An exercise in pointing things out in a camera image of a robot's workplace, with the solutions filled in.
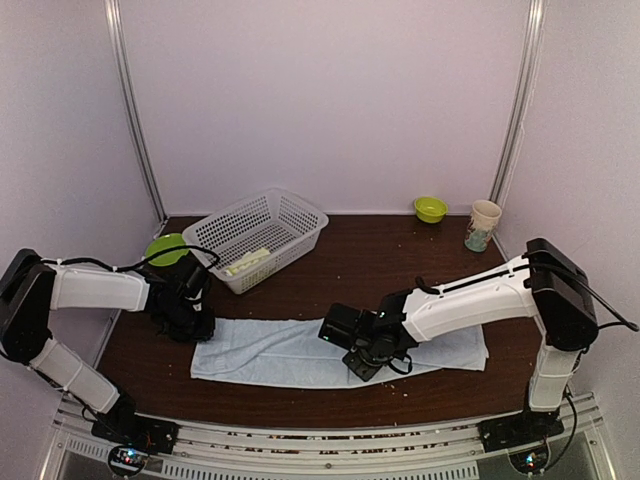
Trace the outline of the green patterned white towel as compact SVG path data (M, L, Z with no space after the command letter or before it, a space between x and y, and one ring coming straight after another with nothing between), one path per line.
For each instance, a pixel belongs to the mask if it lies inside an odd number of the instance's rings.
M240 272L260 263L270 255L271 251L267 248L260 248L255 251L246 252L239 260L235 261L225 269L225 274L229 277L238 275Z

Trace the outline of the light blue towel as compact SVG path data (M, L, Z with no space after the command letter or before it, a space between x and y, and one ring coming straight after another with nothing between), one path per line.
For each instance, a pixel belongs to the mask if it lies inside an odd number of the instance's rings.
M214 338L196 345L193 379L276 388L358 389L399 380L385 367L365 382L342 362L345 351L320 339L317 320L216 320ZM481 327L469 327L409 351L412 376L441 369L482 371L489 358Z

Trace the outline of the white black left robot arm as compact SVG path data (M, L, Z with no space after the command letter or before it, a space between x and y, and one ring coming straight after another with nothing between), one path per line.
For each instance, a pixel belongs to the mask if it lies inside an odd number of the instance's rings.
M2 356L77 399L94 418L93 435L160 450L176 425L138 415L129 394L54 337L49 315L67 308L144 312L176 342L208 341L215 315L204 299L216 263L201 264L191 250L168 248L129 266L20 250L1 278Z

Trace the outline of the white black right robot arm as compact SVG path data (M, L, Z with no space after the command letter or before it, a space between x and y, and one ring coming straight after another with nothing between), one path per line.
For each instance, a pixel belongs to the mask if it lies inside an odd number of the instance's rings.
M343 362L363 381L411 349L460 329L532 318L542 336L522 412L485 421L488 440L530 442L557 435L559 408L580 353L598 336L586 273L549 241L530 240L524 254L465 279L385 296L376 311L339 306Z

